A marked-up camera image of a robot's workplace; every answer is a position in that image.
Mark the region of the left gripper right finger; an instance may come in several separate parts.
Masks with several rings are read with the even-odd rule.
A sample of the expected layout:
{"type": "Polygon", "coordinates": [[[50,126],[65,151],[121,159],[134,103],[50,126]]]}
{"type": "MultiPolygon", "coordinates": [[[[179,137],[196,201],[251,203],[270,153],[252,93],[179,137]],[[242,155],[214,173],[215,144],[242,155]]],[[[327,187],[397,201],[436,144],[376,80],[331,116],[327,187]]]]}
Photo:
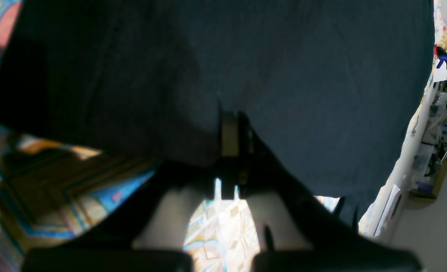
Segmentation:
{"type": "Polygon", "coordinates": [[[237,114],[239,196],[246,200],[261,251],[252,272],[420,272],[408,251],[358,234],[327,210],[294,178],[237,114]]]}

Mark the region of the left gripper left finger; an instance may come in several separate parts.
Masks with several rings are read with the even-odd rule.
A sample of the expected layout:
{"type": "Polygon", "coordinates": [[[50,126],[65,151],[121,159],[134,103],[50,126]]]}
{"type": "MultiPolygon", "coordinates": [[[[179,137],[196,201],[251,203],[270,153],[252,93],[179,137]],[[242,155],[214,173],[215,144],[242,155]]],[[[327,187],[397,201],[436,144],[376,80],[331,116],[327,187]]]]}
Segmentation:
{"type": "Polygon", "coordinates": [[[233,199],[239,155],[239,116],[225,113],[221,162],[208,168],[163,162],[115,212],[89,232],[54,248],[30,250],[24,272],[193,272],[184,241],[192,214],[205,199],[233,199]]]}

